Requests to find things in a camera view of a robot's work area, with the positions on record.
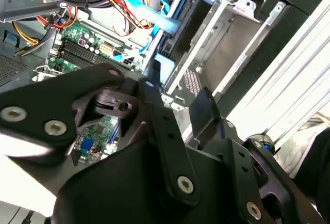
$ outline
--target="screw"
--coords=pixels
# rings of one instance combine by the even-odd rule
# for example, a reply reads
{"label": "screw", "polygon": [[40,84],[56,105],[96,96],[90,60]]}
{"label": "screw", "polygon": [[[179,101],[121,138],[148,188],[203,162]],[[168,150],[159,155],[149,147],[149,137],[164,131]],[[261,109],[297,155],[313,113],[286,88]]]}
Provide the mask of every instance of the screw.
{"label": "screw", "polygon": [[67,131],[67,126],[61,121],[51,120],[45,124],[44,129],[47,134],[58,136]]}
{"label": "screw", "polygon": [[261,219],[261,212],[258,209],[257,205],[252,202],[247,202],[246,208],[248,209],[247,211],[249,212],[249,214],[253,216],[253,218],[255,218],[256,220]]}
{"label": "screw", "polygon": [[27,112],[23,108],[9,106],[1,111],[0,116],[7,122],[19,122],[27,117]]}
{"label": "screw", "polygon": [[261,148],[261,144],[257,141],[254,142],[254,145],[256,145],[257,148]]}
{"label": "screw", "polygon": [[231,127],[231,128],[234,127],[234,125],[233,125],[231,122],[229,122],[229,121],[227,121],[227,124],[228,124],[228,126]]}
{"label": "screw", "polygon": [[109,70],[109,73],[111,73],[114,76],[118,76],[119,75],[119,73],[116,70],[114,70],[114,69],[110,69]]}
{"label": "screw", "polygon": [[184,193],[191,194],[194,191],[194,185],[186,176],[179,176],[177,178],[177,185]]}
{"label": "screw", "polygon": [[152,83],[152,82],[150,82],[150,81],[146,81],[145,82],[148,86],[150,86],[150,87],[154,87],[155,85]]}
{"label": "screw", "polygon": [[66,19],[65,18],[60,18],[60,23],[61,24],[64,24],[66,22]]}

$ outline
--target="red wire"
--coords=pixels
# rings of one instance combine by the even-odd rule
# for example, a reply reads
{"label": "red wire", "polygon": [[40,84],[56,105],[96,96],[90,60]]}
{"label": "red wire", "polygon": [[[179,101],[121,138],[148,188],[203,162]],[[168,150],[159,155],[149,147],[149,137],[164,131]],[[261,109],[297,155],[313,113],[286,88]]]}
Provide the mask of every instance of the red wire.
{"label": "red wire", "polygon": [[[39,21],[42,22],[44,25],[47,25],[49,23],[49,21],[46,20],[42,16],[37,16],[37,18],[38,18],[38,20],[40,19]],[[56,27],[56,28],[68,28],[71,25],[73,25],[77,21],[77,18],[78,18],[78,7],[75,7],[75,15],[74,15],[73,21],[69,25],[66,25],[66,24],[68,24],[70,22],[71,18],[72,18],[72,14],[71,14],[71,11],[69,10],[69,18],[68,18],[68,20],[63,25],[53,24],[53,27]]]}
{"label": "red wire", "polygon": [[120,6],[122,6],[125,11],[127,11],[136,21],[138,21],[139,25],[141,25],[142,28],[144,29],[149,29],[149,26],[144,26],[141,24],[141,22],[136,18],[136,16],[127,8],[127,6],[122,3],[120,0],[114,0],[117,4],[119,4]]}

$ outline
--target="green circuit board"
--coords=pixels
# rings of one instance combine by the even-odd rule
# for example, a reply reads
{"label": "green circuit board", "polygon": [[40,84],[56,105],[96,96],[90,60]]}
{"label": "green circuit board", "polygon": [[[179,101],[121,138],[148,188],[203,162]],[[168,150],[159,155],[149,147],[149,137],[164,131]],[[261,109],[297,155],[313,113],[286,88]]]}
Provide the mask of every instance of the green circuit board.
{"label": "green circuit board", "polygon": [[48,66],[52,69],[56,69],[57,67],[61,66],[62,67],[62,72],[66,73],[66,72],[72,72],[78,69],[77,66],[73,65],[70,62],[67,62],[65,60],[63,60],[62,58],[55,58],[52,57],[54,61],[49,61],[48,62]]}
{"label": "green circuit board", "polygon": [[86,137],[94,140],[102,149],[105,149],[117,121],[118,119],[115,117],[104,116],[99,124],[86,128]]}
{"label": "green circuit board", "polygon": [[[85,38],[84,34],[88,34],[89,38],[93,38],[94,41],[90,42],[88,39]],[[78,43],[80,39],[85,39],[86,42],[91,44],[93,47],[99,47],[101,44],[104,42],[109,42],[108,39],[105,37],[101,36],[100,34],[97,34],[90,29],[84,27],[83,25],[79,23],[74,23],[72,26],[66,28],[62,32],[63,37],[68,38],[70,41],[73,41],[75,43]],[[125,49],[127,49],[127,46],[121,46],[121,47],[116,47],[118,51],[124,52]],[[108,55],[100,53],[103,57],[111,59]]]}

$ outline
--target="wire bundle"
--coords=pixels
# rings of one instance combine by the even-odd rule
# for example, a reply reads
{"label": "wire bundle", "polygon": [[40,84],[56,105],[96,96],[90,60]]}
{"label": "wire bundle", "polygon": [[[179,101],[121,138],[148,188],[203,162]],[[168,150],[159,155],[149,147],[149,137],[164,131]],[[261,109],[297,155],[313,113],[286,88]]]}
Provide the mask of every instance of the wire bundle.
{"label": "wire bundle", "polygon": [[121,0],[109,0],[115,9],[119,11],[127,21],[136,28],[148,29],[149,26],[143,25],[136,16],[128,9],[128,7]]}
{"label": "wire bundle", "polygon": [[[62,24],[62,25],[59,25],[57,24],[57,22],[54,22],[52,25],[51,25],[51,28],[60,28],[60,29],[63,29],[63,28],[68,28],[70,26],[72,26],[76,21],[77,21],[77,18],[78,18],[78,7],[75,7],[75,15],[74,15],[74,18],[73,20],[72,19],[72,14],[71,14],[71,10],[69,7],[67,7],[67,10],[68,10],[68,13],[69,13],[69,18],[67,19],[67,21]],[[43,16],[37,16],[37,20],[43,25],[43,26],[47,26],[50,22],[49,20],[47,20],[46,18],[44,18]]]}
{"label": "wire bundle", "polygon": [[21,31],[21,29],[18,27],[16,22],[12,22],[12,26],[14,27],[14,29],[16,30],[16,32],[18,34],[20,34],[20,36],[28,43],[32,44],[32,45],[37,45],[39,43],[39,39],[38,38],[34,38],[34,37],[30,37],[27,34],[25,34],[24,32]]}
{"label": "wire bundle", "polygon": [[[60,21],[61,17],[65,14],[65,10],[66,9],[62,9],[57,16],[54,18],[54,25],[57,25],[57,23]],[[25,40],[25,38],[27,38],[26,34],[23,34],[21,30],[17,29],[17,24],[15,22],[13,22],[13,26],[16,29],[16,31],[22,36],[22,38]],[[34,38],[37,42],[33,41],[34,43],[31,43],[32,46],[26,46],[20,50],[18,50],[15,55],[19,55],[19,56],[25,56],[28,55],[32,52],[34,52],[35,50],[37,50],[38,48],[40,48],[42,45],[44,45],[52,36],[55,35],[57,30],[57,27],[50,27],[47,32],[45,33],[45,35],[43,36],[43,38],[41,38],[40,40],[37,40],[36,38]]]}

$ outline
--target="black bracket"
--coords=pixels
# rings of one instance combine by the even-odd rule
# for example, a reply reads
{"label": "black bracket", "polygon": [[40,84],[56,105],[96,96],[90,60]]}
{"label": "black bracket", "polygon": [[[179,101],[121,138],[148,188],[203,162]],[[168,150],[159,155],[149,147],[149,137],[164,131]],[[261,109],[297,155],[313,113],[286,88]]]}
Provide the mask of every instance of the black bracket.
{"label": "black bracket", "polygon": [[222,159],[232,176],[235,199],[228,199],[228,213],[248,223],[275,223],[263,208],[250,153],[233,124],[221,118],[210,90],[199,92],[189,114],[200,149]]}
{"label": "black bracket", "polygon": [[[18,122],[0,120],[0,135],[11,142],[6,155],[21,153],[42,164],[59,163],[70,154],[78,128],[104,115],[116,116],[121,119],[119,150],[146,139],[156,148],[161,169],[155,173],[161,171],[163,178],[158,192],[161,202],[174,211],[198,205],[201,190],[174,114],[163,106],[150,79],[135,81],[110,64],[100,64],[5,92],[0,98],[0,110],[19,106],[27,112]],[[66,130],[48,134],[44,126],[50,120],[65,124]],[[24,150],[29,146],[32,152]]]}

